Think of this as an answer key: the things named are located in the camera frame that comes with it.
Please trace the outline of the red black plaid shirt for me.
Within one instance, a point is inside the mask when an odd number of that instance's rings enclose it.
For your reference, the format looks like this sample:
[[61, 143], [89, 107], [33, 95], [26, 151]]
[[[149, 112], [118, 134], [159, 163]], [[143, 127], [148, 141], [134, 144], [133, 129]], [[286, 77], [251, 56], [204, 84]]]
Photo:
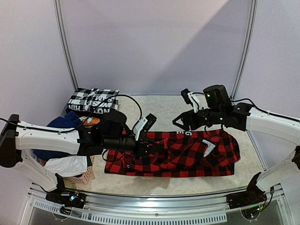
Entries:
[[110, 150], [104, 172], [165, 178], [231, 176], [240, 160], [238, 142], [221, 129], [147, 132], [146, 136], [162, 150], [140, 159]]

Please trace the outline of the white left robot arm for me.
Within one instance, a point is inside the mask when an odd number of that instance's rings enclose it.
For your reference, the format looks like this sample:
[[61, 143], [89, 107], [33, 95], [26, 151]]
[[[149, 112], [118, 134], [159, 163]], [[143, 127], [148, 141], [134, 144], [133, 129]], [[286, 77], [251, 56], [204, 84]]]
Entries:
[[132, 129], [126, 121], [125, 114], [113, 111], [90, 128], [59, 129], [35, 126], [13, 114], [0, 134], [0, 165], [19, 171], [66, 203], [70, 194], [63, 178], [87, 172], [88, 157], [115, 150], [140, 159], [163, 149], [146, 136], [156, 121], [154, 115], [141, 117]]

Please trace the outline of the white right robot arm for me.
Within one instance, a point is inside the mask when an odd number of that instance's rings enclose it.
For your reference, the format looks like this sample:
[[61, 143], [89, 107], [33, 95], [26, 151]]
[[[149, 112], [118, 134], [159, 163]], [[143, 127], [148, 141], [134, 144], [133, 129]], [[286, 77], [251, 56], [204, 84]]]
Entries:
[[253, 204], [259, 199], [260, 191], [266, 191], [300, 173], [298, 118], [257, 109], [247, 103], [227, 106], [209, 104], [205, 109], [181, 113], [172, 123], [185, 131], [223, 125], [249, 133], [251, 143], [266, 169], [255, 177], [254, 186], [243, 193], [242, 200], [246, 204]]

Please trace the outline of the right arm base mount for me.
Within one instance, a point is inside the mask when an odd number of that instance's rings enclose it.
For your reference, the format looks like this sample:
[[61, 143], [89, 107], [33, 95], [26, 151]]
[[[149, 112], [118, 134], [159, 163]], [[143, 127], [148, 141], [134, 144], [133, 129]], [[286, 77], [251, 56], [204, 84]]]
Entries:
[[247, 209], [242, 209], [241, 214], [244, 218], [251, 219], [258, 216], [270, 204], [275, 192], [274, 186], [270, 188], [270, 199], [267, 201], [267, 195], [257, 187], [247, 188], [246, 191], [229, 194], [226, 196], [226, 202], [230, 209], [242, 208], [254, 205]]

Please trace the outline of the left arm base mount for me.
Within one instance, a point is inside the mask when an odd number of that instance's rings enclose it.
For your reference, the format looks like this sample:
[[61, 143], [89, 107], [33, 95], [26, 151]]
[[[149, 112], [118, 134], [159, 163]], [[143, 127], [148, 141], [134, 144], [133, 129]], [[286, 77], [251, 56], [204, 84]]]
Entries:
[[62, 205], [59, 212], [64, 215], [70, 215], [73, 208], [83, 209], [86, 202], [86, 194], [71, 191], [71, 192], [48, 192], [45, 199]]

